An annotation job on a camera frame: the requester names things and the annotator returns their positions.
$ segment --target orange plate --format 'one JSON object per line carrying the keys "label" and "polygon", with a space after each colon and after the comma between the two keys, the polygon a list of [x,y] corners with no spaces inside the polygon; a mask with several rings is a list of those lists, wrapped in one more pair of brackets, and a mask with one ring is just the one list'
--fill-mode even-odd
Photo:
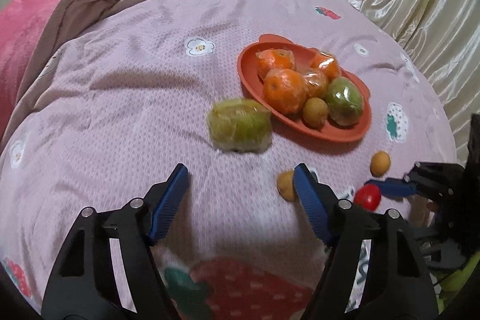
{"label": "orange plate", "polygon": [[292,41],[282,36],[275,34],[263,34],[258,39],[257,43],[253,43],[246,47],[238,57],[237,68],[240,76],[240,81],[248,93],[260,102],[263,106],[272,111],[273,115],[280,121],[287,124],[289,127],[296,129],[299,132],[313,136],[317,139],[335,141],[340,143],[347,143],[351,141],[358,141],[367,133],[371,123],[371,109],[368,103],[370,98],[370,90],[358,77],[342,69],[342,76],[350,79],[355,86],[357,86],[360,93],[363,95],[365,107],[360,121],[353,127],[335,127],[329,121],[325,123],[321,130],[311,129],[304,125],[301,118],[290,119],[283,114],[280,114],[273,109],[263,99],[263,85],[257,75],[258,59],[257,52],[265,49],[289,49],[295,55],[295,61],[299,68],[309,68],[311,60],[315,56],[317,49],[305,48],[300,45],[292,43]]}

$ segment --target cream satin fabric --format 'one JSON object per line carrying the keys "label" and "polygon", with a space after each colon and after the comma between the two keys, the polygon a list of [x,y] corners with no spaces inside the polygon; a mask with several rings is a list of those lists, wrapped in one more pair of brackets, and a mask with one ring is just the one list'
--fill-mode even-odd
{"label": "cream satin fabric", "polygon": [[443,103],[467,158],[470,114],[480,112],[480,0],[351,0],[410,55]]}

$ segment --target plastic-wrapped orange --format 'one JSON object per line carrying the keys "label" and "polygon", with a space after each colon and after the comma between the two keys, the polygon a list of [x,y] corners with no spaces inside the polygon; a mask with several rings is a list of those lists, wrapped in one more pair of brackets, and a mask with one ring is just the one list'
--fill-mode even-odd
{"label": "plastic-wrapped orange", "polygon": [[335,59],[335,56],[329,55],[328,53],[316,53],[311,61],[310,68],[321,70],[328,78],[329,82],[342,75],[337,59]]}
{"label": "plastic-wrapped orange", "polygon": [[328,79],[319,69],[308,69],[301,73],[307,87],[307,98],[323,98],[327,94]]}
{"label": "plastic-wrapped orange", "polygon": [[295,69],[293,52],[287,49],[265,49],[258,52],[258,76],[264,80],[272,69]]}
{"label": "plastic-wrapped orange", "polygon": [[307,99],[305,79],[291,69],[273,69],[263,81],[263,97],[281,114],[295,114]]}

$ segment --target blue gripper pad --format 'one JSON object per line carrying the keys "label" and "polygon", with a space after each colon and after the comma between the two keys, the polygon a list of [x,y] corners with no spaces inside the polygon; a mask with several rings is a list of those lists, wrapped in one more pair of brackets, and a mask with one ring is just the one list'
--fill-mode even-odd
{"label": "blue gripper pad", "polygon": [[177,213],[178,206],[188,186],[188,169],[182,164],[152,213],[152,222],[150,232],[148,233],[152,246],[168,233],[170,224]]}
{"label": "blue gripper pad", "polygon": [[417,193],[417,187],[413,183],[406,183],[401,179],[387,178],[385,181],[371,179],[365,184],[371,183],[378,186],[385,197],[409,197]]}
{"label": "blue gripper pad", "polygon": [[301,163],[295,167],[293,187],[307,214],[313,233],[327,244],[332,240],[332,234],[328,230],[328,213],[315,190],[315,183],[305,164]]}

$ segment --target red tomato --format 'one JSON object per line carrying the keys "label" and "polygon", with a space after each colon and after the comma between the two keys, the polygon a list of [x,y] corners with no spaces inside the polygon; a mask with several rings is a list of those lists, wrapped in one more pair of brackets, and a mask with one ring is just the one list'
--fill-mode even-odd
{"label": "red tomato", "polygon": [[369,183],[355,193],[353,203],[363,206],[368,211],[374,211],[377,209],[382,193],[377,185]]}

